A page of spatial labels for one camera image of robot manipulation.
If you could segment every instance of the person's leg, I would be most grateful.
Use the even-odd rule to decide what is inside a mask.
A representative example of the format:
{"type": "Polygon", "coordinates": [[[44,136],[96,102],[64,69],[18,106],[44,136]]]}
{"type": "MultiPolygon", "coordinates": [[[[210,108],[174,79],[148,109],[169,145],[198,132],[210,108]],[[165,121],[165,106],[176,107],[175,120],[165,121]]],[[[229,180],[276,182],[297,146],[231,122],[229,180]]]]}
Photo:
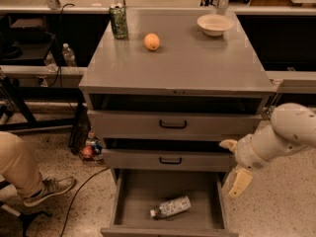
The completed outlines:
{"type": "Polygon", "coordinates": [[[0,174],[22,198],[44,188],[38,163],[27,143],[9,132],[0,132],[0,174]]]}

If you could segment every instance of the black handle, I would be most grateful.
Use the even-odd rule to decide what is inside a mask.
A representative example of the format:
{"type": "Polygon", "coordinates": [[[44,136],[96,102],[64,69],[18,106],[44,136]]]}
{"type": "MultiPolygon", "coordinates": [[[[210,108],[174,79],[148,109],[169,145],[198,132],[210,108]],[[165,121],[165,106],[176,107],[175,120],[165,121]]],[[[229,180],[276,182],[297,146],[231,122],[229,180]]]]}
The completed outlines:
{"type": "Polygon", "coordinates": [[[182,163],[182,158],[176,158],[176,159],[164,159],[162,157],[159,157],[159,162],[161,164],[173,164],[173,165],[179,165],[182,163]]]}
{"type": "Polygon", "coordinates": [[[166,122],[163,122],[162,120],[159,120],[159,125],[160,127],[162,128],[167,128],[167,129],[184,129],[187,127],[187,121],[184,120],[183,123],[180,123],[180,124],[176,124],[176,123],[166,123],[166,122]]]}

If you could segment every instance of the bowl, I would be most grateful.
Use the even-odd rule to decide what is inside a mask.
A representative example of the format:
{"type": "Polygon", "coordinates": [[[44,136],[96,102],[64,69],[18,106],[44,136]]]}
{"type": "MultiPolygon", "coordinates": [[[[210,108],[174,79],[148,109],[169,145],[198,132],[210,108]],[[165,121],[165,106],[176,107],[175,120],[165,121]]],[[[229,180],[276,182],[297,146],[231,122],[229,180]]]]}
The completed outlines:
{"type": "Polygon", "coordinates": [[[234,22],[222,15],[208,14],[197,19],[197,24],[208,36],[221,36],[225,31],[234,26],[234,22]]]}

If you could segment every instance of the shoe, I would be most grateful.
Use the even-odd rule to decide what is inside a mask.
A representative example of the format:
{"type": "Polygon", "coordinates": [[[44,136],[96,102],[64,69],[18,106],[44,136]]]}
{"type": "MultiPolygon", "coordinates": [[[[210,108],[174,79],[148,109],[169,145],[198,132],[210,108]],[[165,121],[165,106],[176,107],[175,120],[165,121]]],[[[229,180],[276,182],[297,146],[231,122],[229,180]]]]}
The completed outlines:
{"type": "Polygon", "coordinates": [[[67,193],[75,184],[73,177],[62,180],[46,179],[43,181],[44,189],[35,197],[25,197],[23,203],[26,207],[33,207],[46,199],[67,193]]]}

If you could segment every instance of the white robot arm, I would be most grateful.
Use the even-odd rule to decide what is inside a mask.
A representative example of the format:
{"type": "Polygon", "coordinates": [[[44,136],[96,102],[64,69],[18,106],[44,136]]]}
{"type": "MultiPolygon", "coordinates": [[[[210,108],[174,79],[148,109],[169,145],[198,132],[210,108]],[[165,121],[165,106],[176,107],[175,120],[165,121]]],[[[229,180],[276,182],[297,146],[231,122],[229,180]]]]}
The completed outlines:
{"type": "Polygon", "coordinates": [[[251,183],[253,170],[307,146],[316,148],[316,115],[304,106],[283,104],[274,109],[267,126],[238,141],[223,140],[219,145],[235,153],[238,165],[229,196],[237,198],[251,183]]]}

